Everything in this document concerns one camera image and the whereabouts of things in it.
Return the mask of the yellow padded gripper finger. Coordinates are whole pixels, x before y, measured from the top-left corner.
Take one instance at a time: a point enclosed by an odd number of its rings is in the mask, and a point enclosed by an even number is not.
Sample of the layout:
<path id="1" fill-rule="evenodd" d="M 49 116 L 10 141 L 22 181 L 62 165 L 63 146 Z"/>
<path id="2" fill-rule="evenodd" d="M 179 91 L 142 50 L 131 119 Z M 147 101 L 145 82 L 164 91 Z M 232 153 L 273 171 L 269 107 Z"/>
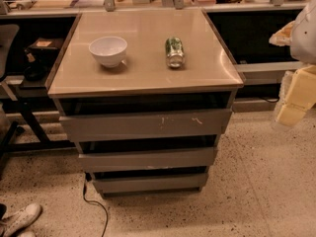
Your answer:
<path id="1" fill-rule="evenodd" d="M 275 123 L 279 127 L 294 127 L 316 104 L 316 66 L 286 71 L 278 95 Z"/>

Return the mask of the yellow sponge on arm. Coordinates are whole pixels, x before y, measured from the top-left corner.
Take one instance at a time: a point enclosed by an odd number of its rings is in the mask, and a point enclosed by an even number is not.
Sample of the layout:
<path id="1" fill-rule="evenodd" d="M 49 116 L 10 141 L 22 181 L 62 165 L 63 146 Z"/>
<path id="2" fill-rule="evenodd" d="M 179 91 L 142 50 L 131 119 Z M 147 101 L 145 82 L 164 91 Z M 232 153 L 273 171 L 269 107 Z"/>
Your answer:
<path id="1" fill-rule="evenodd" d="M 269 39 L 269 43 L 276 46 L 286 46 L 291 44 L 291 32 L 294 26 L 294 22 L 291 21 L 278 30 L 276 33 L 272 34 Z"/>

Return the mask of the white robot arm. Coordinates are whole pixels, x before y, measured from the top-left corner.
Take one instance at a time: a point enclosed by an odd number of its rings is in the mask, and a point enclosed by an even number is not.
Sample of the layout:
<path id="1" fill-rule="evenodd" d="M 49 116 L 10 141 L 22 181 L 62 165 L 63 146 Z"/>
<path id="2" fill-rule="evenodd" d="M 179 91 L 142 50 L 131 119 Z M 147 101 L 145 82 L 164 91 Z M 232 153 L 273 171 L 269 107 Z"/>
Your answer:
<path id="1" fill-rule="evenodd" d="M 270 42 L 287 44 L 290 55 L 303 63 L 295 72 L 286 71 L 281 80 L 274 120 L 277 127 L 286 129 L 297 125 L 316 104 L 316 0 L 310 0 Z"/>

